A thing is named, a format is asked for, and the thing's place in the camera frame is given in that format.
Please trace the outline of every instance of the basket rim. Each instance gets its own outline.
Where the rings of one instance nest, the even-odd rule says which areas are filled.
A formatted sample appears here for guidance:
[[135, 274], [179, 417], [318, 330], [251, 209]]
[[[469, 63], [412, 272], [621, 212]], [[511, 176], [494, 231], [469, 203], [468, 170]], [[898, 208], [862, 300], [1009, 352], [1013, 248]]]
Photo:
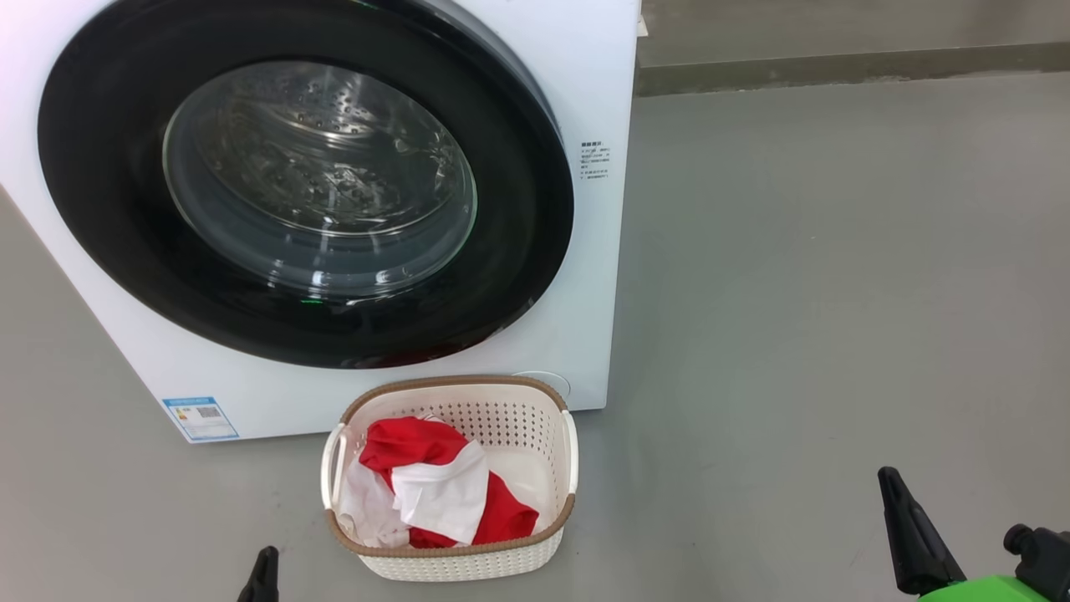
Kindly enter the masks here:
[[[549, 397], [554, 405], [561, 412], [568, 412], [568, 406], [565, 405], [565, 401], [549, 385], [536, 381], [534, 379], [528, 379], [525, 376], [437, 376], [431, 379], [417, 379], [414, 381], [402, 381], [400, 383], [392, 383], [388, 385], [383, 385], [377, 387], [360, 398], [356, 399], [349, 408], [346, 410], [345, 414], [341, 416], [341, 423], [349, 425], [350, 419], [356, 414], [362, 406], [370, 402], [371, 400], [384, 396], [386, 393], [394, 393], [397, 391], [408, 391], [412, 389], [430, 389], [433, 387], [449, 387], [455, 385], [515, 385], [520, 387], [531, 387], [533, 389], [538, 389], [540, 392]], [[324, 510], [326, 514], [327, 527], [331, 532], [334, 534], [335, 539], [350, 552], [357, 554], [360, 556], [371, 556], [377, 558], [449, 558], [458, 556], [476, 556], [479, 554], [490, 554], [494, 552], [505, 552], [508, 550], [517, 550], [520, 547], [528, 547], [530, 545], [535, 545], [541, 543], [554, 534], [561, 530], [565, 526], [565, 521], [572, 513], [572, 507], [576, 505], [576, 494], [568, 494], [565, 498], [565, 506], [562, 507], [561, 512], [557, 513], [557, 518], [554, 519], [553, 523], [549, 527], [542, 529], [541, 531], [528, 536], [521, 539], [513, 539], [508, 541], [500, 541], [495, 543], [484, 543], [479, 545], [469, 545], [464, 547], [437, 547], [437, 549], [391, 549], [391, 547], [369, 547], [367, 545], [361, 545], [355, 541], [346, 537], [342, 532], [341, 526], [338, 525], [338, 519], [335, 516], [334, 509], [327, 508]]]

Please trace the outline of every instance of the front-loading washing machine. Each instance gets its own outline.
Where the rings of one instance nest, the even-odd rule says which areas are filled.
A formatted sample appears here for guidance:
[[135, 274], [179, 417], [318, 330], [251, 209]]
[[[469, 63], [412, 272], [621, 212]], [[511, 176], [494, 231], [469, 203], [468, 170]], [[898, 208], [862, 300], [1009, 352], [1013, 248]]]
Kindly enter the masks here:
[[606, 405], [638, 0], [43, 0], [0, 185], [190, 442], [376, 386]]

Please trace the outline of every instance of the basket handle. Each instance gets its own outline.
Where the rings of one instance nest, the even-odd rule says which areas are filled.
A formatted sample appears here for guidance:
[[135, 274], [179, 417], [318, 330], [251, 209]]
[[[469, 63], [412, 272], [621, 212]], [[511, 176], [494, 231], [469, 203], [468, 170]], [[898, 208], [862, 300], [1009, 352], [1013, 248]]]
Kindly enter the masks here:
[[[327, 435], [326, 445], [323, 446], [323, 461], [320, 464], [320, 496], [323, 497], [324, 510], [333, 510], [338, 505], [341, 470], [346, 460], [345, 453], [347, 437], [346, 434], [342, 433], [345, 429], [346, 423], [340, 423], [338, 427], [335, 427], [334, 431]], [[335, 461], [334, 479], [331, 478], [332, 460]]]
[[580, 438], [576, 435], [572, 415], [566, 410], [561, 416], [565, 419], [565, 441], [568, 442], [568, 493], [575, 494], [580, 482]]

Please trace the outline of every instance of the laundry basket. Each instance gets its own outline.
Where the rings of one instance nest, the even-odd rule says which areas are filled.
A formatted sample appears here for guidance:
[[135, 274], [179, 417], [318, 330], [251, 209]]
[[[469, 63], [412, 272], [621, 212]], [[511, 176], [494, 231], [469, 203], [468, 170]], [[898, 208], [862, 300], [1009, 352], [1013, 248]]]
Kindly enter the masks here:
[[[342, 476], [356, 462], [368, 427], [383, 418], [427, 414], [478, 441], [490, 469], [518, 500], [539, 512], [530, 537], [435, 550], [368, 547], [347, 537], [335, 509]], [[386, 385], [353, 402], [327, 437], [320, 488], [327, 526], [372, 571], [388, 580], [453, 582], [515, 575], [546, 565], [572, 512], [578, 477], [576, 426], [556, 391], [518, 376], [456, 376]]]

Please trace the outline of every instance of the round glass door window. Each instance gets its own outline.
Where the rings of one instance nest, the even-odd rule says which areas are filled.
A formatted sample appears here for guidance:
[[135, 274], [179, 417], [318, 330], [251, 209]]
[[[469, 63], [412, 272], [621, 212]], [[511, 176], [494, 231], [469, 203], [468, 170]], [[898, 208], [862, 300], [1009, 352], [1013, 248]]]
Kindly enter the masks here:
[[416, 101], [315, 62], [264, 62], [201, 86], [172, 115], [179, 211], [269, 285], [311, 296], [404, 290], [445, 265], [476, 213], [472, 168]]

